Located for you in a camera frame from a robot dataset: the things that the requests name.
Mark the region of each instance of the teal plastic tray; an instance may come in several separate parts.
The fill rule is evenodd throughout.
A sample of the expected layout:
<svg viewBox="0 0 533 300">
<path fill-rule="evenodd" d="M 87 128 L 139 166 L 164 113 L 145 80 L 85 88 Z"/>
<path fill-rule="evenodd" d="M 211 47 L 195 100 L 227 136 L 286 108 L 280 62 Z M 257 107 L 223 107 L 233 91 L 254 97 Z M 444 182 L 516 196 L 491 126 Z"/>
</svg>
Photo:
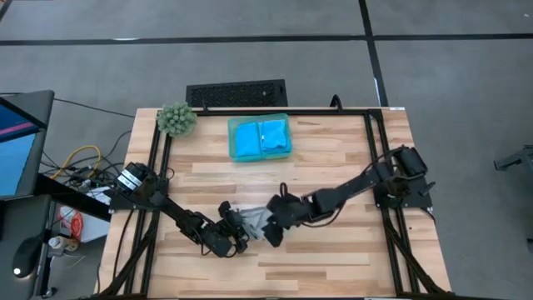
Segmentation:
<svg viewBox="0 0 533 300">
<path fill-rule="evenodd" d="M 250 155 L 245 157 L 236 157 L 235 152 L 235 131 L 237 127 L 241 124 L 246 123 L 260 123 L 265 121 L 274 121 L 274 120 L 285 120 L 286 126 L 286 136 L 287 136 L 287 150 L 284 153 L 262 153 L 260 155 Z M 292 154 L 292 140 L 291 140 L 291 128 L 289 126 L 289 116 L 285 113 L 277 113 L 272 115 L 256 116 L 256 117 L 234 117 L 227 120 L 227 137 L 228 137 L 228 147 L 230 158 L 234 162 L 255 162 L 266 159 L 278 159 L 278 158 L 287 158 Z"/>
</svg>

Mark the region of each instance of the gray carpet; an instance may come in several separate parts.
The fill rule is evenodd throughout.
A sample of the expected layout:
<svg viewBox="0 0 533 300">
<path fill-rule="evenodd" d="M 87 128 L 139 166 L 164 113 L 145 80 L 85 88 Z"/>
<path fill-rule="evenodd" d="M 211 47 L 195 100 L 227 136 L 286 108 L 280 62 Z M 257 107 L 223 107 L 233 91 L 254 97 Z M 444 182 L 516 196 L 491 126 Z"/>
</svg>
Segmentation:
<svg viewBox="0 0 533 300">
<path fill-rule="evenodd" d="M 375 34 L 533 33 L 526 0 L 367 1 Z M 355 0 L 16 1 L 0 23 L 0 39 L 347 33 L 363 33 Z M 533 41 L 377 43 L 389 103 L 406 107 L 437 182 L 437 231 L 459 294 L 533 294 L 531 178 L 521 167 L 492 166 L 533 143 L 532 48 Z M 187 84 L 285 78 L 290 106 L 327 105 L 333 93 L 345 106 L 375 106 L 368 58 L 364 42 L 1 47 L 0 91 L 50 88 L 59 98 L 134 113 L 183 100 Z M 56 102 L 45 150 L 58 163 L 84 144 L 106 153 L 131 125 Z M 126 148 L 127 138 L 112 161 Z M 84 246 L 77 266 L 54 261 L 55 299 L 92 293 L 103 241 Z"/>
</svg>

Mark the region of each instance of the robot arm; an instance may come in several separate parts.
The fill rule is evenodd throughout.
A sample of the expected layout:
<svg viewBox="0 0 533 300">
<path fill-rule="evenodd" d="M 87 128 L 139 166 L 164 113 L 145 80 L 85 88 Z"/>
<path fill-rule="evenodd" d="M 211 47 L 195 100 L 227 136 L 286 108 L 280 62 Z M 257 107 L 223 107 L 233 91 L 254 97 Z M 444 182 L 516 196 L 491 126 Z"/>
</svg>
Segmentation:
<svg viewBox="0 0 533 300">
<path fill-rule="evenodd" d="M 115 180 L 115 188 L 107 195 L 110 198 L 125 198 L 137 208 L 160 211 L 176 222 L 180 232 L 196 244 L 206 246 L 220 258 L 242 253 L 247 248 L 238 212 L 230 209 L 229 202 L 219 207 L 222 220 L 213 222 L 200 212 L 183 209 L 168 197 L 168 179 L 159 177 L 142 163 L 130 162 Z"/>
<path fill-rule="evenodd" d="M 414 148 L 399 147 L 385 153 L 366 167 L 357 177 L 334 188 L 321 188 L 303 197 L 287 192 L 281 185 L 280 195 L 266 205 L 271 212 L 262 228 L 265 238 L 274 247 L 283 239 L 283 229 L 317 223 L 333 216 L 346 201 L 375 186 L 381 186 L 389 197 L 402 198 L 410 193 L 410 183 L 423 178 L 427 167 Z"/>
</svg>

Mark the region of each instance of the wooden tabletop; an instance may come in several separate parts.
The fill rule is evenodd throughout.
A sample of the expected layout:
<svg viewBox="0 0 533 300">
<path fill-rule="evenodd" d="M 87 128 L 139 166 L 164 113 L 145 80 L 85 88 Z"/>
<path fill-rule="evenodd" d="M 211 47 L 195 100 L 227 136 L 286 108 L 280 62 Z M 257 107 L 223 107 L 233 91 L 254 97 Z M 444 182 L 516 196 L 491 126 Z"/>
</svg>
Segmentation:
<svg viewBox="0 0 533 300">
<path fill-rule="evenodd" d="M 133 124 L 126 163 L 147 163 L 156 109 L 139 109 Z M 413 146 L 404 110 L 383 108 L 391 148 Z M 234 163 L 227 153 L 228 117 L 199 117 L 190 137 L 172 142 L 170 198 L 186 209 L 219 219 L 218 205 L 265 206 L 279 184 L 296 195 L 335 187 L 357 176 L 371 161 L 365 124 L 358 116 L 291 117 L 293 154 L 282 160 Z M 379 141 L 374 124 L 376 140 Z M 161 161 L 163 137 L 157 164 Z M 420 209 L 404 210 L 412 251 L 422 267 L 450 290 L 433 221 Z M 117 245 L 127 212 L 113 215 L 102 257 L 101 280 L 111 282 Z M 131 252 L 137 215 L 127 227 L 119 270 Z M 405 263 L 398 254 L 404 289 L 409 290 Z M 139 262 L 134 291 L 141 281 Z M 249 242 L 233 258 L 200 255 L 200 247 L 179 233 L 162 214 L 152 268 L 149 297 L 356 297 L 394 295 L 381 214 L 372 191 L 354 197 L 339 218 L 322 228 L 299 227 L 286 233 L 280 247 Z"/>
</svg>

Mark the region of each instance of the artificial succulent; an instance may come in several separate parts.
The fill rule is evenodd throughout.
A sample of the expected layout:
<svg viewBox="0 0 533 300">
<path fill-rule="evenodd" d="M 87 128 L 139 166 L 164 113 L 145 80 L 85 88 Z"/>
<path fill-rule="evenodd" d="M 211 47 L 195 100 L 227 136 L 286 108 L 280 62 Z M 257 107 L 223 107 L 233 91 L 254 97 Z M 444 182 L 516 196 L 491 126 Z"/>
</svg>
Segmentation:
<svg viewBox="0 0 533 300">
<path fill-rule="evenodd" d="M 166 106 L 157 116 L 159 131 L 173 138 L 187 136 L 196 124 L 197 115 L 185 103 Z"/>
</svg>

